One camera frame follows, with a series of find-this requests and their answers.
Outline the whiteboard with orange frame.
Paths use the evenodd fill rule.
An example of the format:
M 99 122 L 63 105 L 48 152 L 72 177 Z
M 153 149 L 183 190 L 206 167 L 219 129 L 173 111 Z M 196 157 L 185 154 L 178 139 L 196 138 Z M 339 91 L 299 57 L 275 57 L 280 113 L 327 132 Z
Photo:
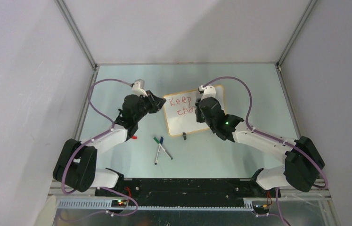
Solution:
M 171 137 L 181 136 L 208 130 L 206 123 L 196 121 L 196 101 L 201 97 L 197 89 L 163 96 L 163 105 L 168 134 Z

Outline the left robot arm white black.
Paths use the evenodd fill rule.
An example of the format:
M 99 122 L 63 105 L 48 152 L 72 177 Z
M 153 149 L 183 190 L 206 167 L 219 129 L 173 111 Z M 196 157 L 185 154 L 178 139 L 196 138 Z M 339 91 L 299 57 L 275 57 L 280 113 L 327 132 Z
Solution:
M 84 142 L 65 141 L 53 170 L 54 180 L 64 183 L 74 191 L 85 192 L 91 187 L 106 187 L 113 196 L 123 194 L 125 183 L 120 173 L 109 168 L 99 169 L 97 159 L 104 152 L 132 138 L 138 122 L 148 113 L 157 113 L 166 99 L 151 91 L 144 95 L 130 94 L 124 98 L 114 127 Z

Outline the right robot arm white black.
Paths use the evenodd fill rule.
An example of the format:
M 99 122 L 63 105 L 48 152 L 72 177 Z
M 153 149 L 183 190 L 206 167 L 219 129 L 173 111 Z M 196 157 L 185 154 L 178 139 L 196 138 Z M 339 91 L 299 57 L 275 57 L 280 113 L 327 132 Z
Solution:
M 221 140 L 248 145 L 281 162 L 278 167 L 255 172 L 250 184 L 254 196 L 262 197 L 276 187 L 292 186 L 302 192 L 314 187 L 319 170 L 325 164 L 309 138 L 266 136 L 263 132 L 249 128 L 243 118 L 226 114 L 214 97 L 198 99 L 195 105 L 197 122 L 206 123 Z

